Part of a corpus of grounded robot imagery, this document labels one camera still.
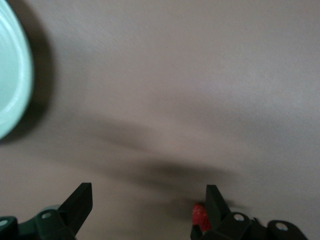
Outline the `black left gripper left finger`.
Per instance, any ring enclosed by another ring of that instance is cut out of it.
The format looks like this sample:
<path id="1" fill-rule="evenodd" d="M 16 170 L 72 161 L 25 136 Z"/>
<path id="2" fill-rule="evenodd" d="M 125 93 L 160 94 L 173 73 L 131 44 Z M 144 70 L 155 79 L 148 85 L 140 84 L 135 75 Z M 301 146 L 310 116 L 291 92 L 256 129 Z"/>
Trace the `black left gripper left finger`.
<path id="1" fill-rule="evenodd" d="M 0 218 L 2 240 L 75 240 L 93 208 L 91 183 L 81 183 L 61 204 L 47 207 L 19 223 L 14 216 Z"/>

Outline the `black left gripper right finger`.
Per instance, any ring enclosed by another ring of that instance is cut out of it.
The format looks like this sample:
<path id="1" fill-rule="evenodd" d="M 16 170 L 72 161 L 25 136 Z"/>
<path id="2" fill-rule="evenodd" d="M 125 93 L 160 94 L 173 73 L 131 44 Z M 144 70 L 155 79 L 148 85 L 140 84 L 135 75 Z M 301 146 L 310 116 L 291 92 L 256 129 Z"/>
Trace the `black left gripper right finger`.
<path id="1" fill-rule="evenodd" d="M 231 211 L 216 185 L 206 186 L 205 202 L 192 208 L 191 240 L 306 240 L 294 224 L 271 220 L 266 226 L 257 218 Z"/>

